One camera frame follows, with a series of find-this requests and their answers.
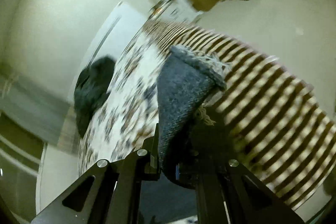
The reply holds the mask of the dark blue denim pants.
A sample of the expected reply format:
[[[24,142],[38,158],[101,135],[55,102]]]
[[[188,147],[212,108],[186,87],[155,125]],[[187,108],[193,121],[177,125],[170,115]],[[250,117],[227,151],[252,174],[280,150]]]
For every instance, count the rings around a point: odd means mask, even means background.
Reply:
[[[205,110],[227,88],[231,70],[215,54],[172,46],[157,78],[158,157],[162,177],[143,184],[138,223],[198,223],[197,146],[204,148],[215,128]]]

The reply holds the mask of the dark green cloth pile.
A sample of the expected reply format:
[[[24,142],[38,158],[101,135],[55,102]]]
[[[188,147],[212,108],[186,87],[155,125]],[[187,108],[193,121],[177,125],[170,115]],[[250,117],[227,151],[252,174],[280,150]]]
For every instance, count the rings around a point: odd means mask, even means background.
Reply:
[[[115,62],[104,56],[87,65],[80,73],[74,91],[76,126],[81,138],[86,134],[94,113],[109,97],[108,87]]]

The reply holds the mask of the floral checkered fleece blanket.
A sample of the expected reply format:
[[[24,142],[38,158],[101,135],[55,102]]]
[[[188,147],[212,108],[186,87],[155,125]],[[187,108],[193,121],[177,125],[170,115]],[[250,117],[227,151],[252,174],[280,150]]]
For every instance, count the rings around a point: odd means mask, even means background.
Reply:
[[[228,63],[227,90],[201,116],[224,123],[240,140],[246,166],[292,209],[299,208],[335,167],[335,123],[309,86],[272,57],[232,37],[183,23],[150,20],[118,58],[109,97],[79,146],[78,172],[139,149],[158,122],[156,80],[177,44]]]

